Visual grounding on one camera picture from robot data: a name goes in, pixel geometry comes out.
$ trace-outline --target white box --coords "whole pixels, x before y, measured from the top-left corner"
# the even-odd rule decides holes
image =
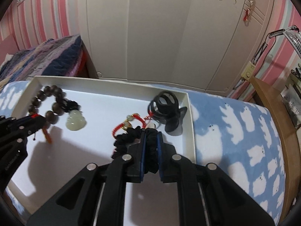
[[[113,128],[123,122],[127,115],[139,113],[142,117],[146,116],[148,103],[163,90],[129,82],[37,76],[23,92],[12,116],[26,116],[32,97],[44,86],[51,85],[61,87],[67,94],[66,98],[81,105],[87,125],[72,132],[65,127],[68,114],[64,114],[49,129],[52,145],[46,143],[41,131],[37,132],[36,141],[32,140],[32,136],[28,138],[29,155],[13,176],[9,188],[30,213],[34,213],[86,164],[110,163],[115,141],[111,134]],[[164,131],[164,125],[158,130],[162,131],[165,142],[175,146],[177,153],[195,163],[189,97],[185,92],[172,92],[177,96],[179,105],[188,108],[183,119],[183,134],[168,135]],[[51,110],[54,102],[53,96],[47,98],[39,108],[40,114],[44,115],[47,110]],[[171,220],[178,224],[176,185],[162,184],[157,174],[147,174],[142,184],[127,184],[126,192],[124,225],[136,225],[139,217],[145,215],[144,212],[133,213],[135,208],[147,208],[148,216],[144,220],[162,220],[162,223]]]

